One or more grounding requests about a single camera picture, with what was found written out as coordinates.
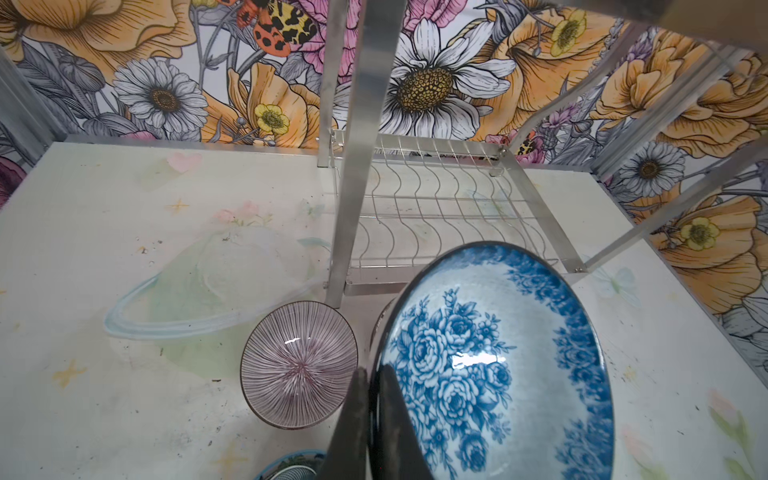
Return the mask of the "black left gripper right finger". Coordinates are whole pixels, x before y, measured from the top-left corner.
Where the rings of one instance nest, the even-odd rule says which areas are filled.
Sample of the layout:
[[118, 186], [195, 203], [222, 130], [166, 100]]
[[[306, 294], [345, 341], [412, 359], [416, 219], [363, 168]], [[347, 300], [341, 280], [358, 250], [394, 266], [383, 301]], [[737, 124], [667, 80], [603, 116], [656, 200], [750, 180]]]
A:
[[432, 479], [390, 365], [375, 375], [375, 478]]

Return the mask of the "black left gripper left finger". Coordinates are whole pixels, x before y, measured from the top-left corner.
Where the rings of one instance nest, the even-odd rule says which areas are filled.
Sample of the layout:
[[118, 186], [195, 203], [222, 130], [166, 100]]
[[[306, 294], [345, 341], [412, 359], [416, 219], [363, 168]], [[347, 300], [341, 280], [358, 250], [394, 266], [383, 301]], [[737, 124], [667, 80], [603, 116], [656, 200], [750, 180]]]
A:
[[329, 444], [318, 480], [366, 478], [369, 431], [369, 381], [364, 368], [357, 368]]

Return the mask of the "dark blue petal bowl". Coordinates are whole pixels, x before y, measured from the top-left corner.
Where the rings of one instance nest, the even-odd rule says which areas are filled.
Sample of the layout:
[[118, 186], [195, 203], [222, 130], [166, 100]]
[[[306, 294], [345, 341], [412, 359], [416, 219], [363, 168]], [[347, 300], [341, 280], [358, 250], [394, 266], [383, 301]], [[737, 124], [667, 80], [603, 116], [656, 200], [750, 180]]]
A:
[[313, 480], [324, 463], [326, 453], [302, 450], [285, 455], [262, 470], [256, 480]]

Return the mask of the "blue floral bowl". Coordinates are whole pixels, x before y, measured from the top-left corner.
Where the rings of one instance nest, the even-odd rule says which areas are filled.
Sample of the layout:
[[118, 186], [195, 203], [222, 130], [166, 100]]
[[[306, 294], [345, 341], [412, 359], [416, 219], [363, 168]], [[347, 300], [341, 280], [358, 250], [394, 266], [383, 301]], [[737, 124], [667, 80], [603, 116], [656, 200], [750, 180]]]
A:
[[462, 245], [425, 267], [378, 322], [435, 479], [608, 479], [614, 409], [590, 319], [566, 280], [512, 244]]

